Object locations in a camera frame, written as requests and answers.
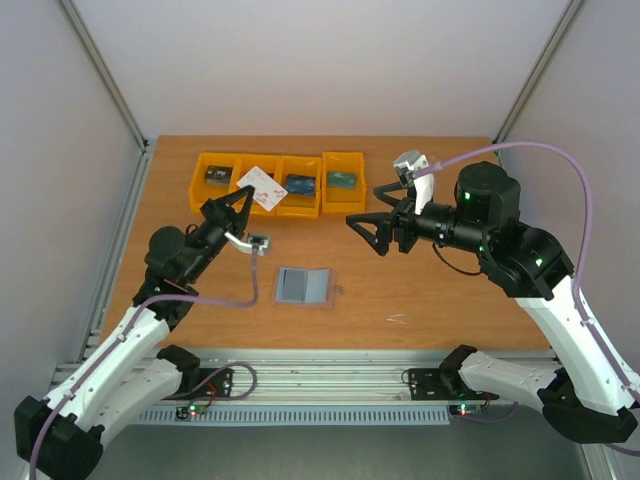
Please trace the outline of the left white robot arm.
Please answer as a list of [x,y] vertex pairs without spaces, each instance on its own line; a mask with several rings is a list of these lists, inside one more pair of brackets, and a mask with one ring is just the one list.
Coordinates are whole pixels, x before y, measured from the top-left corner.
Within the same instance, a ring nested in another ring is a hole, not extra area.
[[229,367],[203,374],[199,358],[176,345],[161,349],[136,376],[130,372],[193,304],[221,305],[193,286],[227,244],[258,257],[260,243],[242,240],[254,192],[246,186],[207,200],[199,225],[156,230],[145,256],[144,281],[120,323],[43,399],[28,396],[16,407],[17,453],[28,462],[30,478],[85,479],[106,446],[149,406],[164,399],[194,399],[199,392],[213,401],[223,393],[212,380]]

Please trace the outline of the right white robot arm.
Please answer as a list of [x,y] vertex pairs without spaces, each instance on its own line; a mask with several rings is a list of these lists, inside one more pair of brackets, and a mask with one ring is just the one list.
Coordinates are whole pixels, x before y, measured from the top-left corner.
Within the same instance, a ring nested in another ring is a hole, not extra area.
[[409,166],[395,169],[399,182],[374,191],[391,211],[349,215],[347,225],[380,256],[392,243],[408,253],[419,240],[475,254],[480,273],[534,320],[559,360],[536,369],[460,345],[439,366],[447,395],[512,400],[578,444],[626,442],[638,427],[639,402],[617,376],[623,362],[608,361],[603,331],[582,319],[589,308],[574,300],[574,266],[560,242],[521,222],[519,183],[495,164],[474,163],[460,171],[449,206],[434,202],[432,181],[409,181]]

